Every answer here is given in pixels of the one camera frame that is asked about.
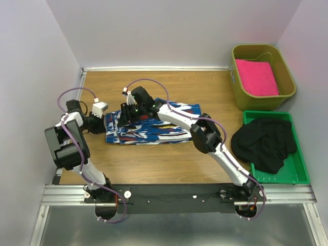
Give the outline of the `blue white red patterned pants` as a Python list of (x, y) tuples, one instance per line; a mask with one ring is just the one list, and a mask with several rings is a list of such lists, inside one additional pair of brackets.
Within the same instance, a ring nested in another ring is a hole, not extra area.
[(105, 115), (106, 143), (119, 145), (160, 145), (190, 142), (191, 134), (166, 121), (148, 118), (147, 116), (133, 124), (119, 127), (121, 111)]

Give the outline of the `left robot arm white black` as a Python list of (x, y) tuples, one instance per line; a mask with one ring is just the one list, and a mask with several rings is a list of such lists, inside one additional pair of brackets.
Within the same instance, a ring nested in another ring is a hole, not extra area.
[(45, 129), (53, 161), (59, 169), (79, 174), (87, 183), (84, 190), (90, 198), (103, 203), (111, 202), (115, 197), (111, 182), (92, 163), (83, 135), (83, 131), (93, 134), (105, 132), (104, 112), (108, 104), (96, 98), (89, 113), (82, 111), (79, 100), (69, 100), (66, 106), (67, 111), (60, 122)]

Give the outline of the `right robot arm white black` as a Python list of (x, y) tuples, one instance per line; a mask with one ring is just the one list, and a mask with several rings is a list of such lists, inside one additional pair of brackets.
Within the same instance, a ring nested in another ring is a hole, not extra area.
[(228, 151), (224, 144), (226, 133), (221, 136), (215, 125), (216, 121), (208, 114), (186, 113), (171, 106), (169, 101), (154, 100), (141, 86), (132, 91), (125, 87), (122, 94), (126, 96), (126, 102), (121, 104), (120, 126), (134, 123), (146, 115), (187, 130), (191, 134), (194, 147), (211, 156), (228, 174), (235, 187), (233, 197), (247, 201), (253, 197), (255, 189), (259, 188), (260, 195), (266, 200), (264, 188)]

